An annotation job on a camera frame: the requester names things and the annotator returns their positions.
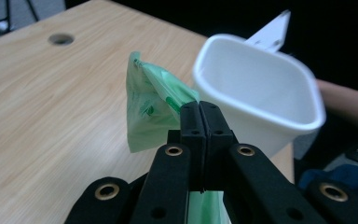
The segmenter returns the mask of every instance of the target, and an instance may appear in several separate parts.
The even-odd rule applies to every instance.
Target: table hole
[[[48,41],[53,45],[66,46],[74,42],[75,38],[68,34],[55,34],[48,38]]]

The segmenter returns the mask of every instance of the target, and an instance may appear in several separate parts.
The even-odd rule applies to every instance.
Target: white container
[[[259,147],[269,158],[324,124],[324,105],[309,68],[241,37],[208,38],[193,78],[200,99],[220,107],[240,143]]]

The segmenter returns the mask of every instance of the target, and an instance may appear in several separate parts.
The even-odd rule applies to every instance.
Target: wood grain surface
[[[75,40],[56,46],[56,34]],[[91,182],[145,174],[155,149],[130,154],[126,138],[130,53],[191,86],[205,40],[102,0],[0,37],[0,223],[63,223]]]

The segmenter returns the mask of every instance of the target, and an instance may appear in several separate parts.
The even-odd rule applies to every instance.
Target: person's hand
[[[358,91],[320,79],[316,83],[326,109],[358,127]]]

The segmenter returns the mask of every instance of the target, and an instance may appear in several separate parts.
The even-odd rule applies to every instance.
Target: green plastic bag
[[[127,138],[131,152],[160,147],[168,130],[179,130],[180,107],[200,101],[176,76],[131,53],[127,69]],[[218,191],[190,192],[187,223],[228,223],[223,194]]]
[[[127,140],[131,152],[160,147],[179,130],[180,107],[199,94],[162,67],[131,53],[127,68]]]

